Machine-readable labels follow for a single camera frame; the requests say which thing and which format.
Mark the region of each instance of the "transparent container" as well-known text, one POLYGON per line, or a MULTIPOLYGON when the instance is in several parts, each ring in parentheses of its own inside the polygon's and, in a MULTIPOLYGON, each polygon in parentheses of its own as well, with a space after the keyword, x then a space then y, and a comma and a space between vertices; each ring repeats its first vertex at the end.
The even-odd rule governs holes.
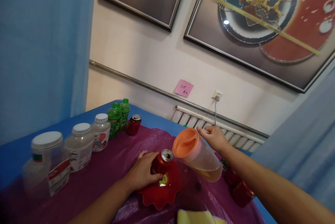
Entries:
POLYGON ((77 172, 87 166, 91 160, 94 132, 88 123, 76 124, 72 134, 64 143, 64 148, 71 158, 71 172, 77 172))
POLYGON ((209 182, 222 174, 222 163, 215 152, 193 128, 183 130, 173 143, 174 155, 209 182))
POLYGON ((94 123, 91 125, 91 131, 95 134, 93 152, 105 149, 108 144, 110 129, 111 123, 108 122, 107 114, 101 113, 95 116, 94 123))
POLYGON ((22 168, 24 189, 31 199, 44 200, 50 197, 48 173, 68 158, 62 133, 49 131, 34 137, 31 149, 32 158, 22 168))

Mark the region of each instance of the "yellow sponge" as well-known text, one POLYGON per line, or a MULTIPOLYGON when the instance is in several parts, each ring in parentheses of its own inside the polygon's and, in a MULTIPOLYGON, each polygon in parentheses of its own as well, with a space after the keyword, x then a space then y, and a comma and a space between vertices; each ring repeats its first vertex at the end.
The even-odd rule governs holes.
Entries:
POLYGON ((226 224, 226 222, 218 217, 213 217, 209 211, 193 212, 179 210, 177 215, 178 224, 226 224))

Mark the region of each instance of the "hand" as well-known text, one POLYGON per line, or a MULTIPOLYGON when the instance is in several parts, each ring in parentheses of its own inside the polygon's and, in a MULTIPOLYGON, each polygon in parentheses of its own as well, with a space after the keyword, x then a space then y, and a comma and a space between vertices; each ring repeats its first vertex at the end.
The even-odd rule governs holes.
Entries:
POLYGON ((221 154, 227 146, 230 146, 220 127, 206 126, 205 130, 207 130, 209 133, 205 132, 200 127, 197 127, 196 129, 200 136, 202 136, 208 142, 214 151, 221 154))
POLYGON ((151 163, 158 152, 152 152, 145 155, 147 152, 148 151, 142 151, 139 154, 136 163, 122 179, 130 192, 140 190, 163 177, 162 174, 152 175, 150 173, 151 163))

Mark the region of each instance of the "electrical outlet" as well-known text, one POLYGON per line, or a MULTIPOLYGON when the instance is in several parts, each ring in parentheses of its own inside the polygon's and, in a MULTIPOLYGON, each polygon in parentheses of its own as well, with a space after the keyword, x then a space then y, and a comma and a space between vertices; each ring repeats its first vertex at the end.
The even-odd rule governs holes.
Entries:
POLYGON ((212 98, 215 100, 215 97, 216 97, 216 96, 219 96, 218 101, 220 101, 222 95, 223 95, 223 93, 222 93, 221 91, 219 91, 219 90, 215 90, 215 92, 214 92, 212 98))

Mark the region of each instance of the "radiator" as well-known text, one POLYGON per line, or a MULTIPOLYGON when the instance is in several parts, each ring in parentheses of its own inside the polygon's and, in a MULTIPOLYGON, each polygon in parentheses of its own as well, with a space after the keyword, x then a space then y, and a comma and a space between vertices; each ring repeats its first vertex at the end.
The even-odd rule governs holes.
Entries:
MULTIPOLYGON (((204 129, 206 126, 215 125, 214 119, 200 115, 179 105, 176 106, 176 111, 171 121, 180 125, 187 125, 188 128, 200 127, 204 129)), ((222 120, 216 120, 216 125, 222 129, 229 144, 234 147, 254 152, 266 141, 266 138, 263 136, 239 127, 233 127, 222 120)))

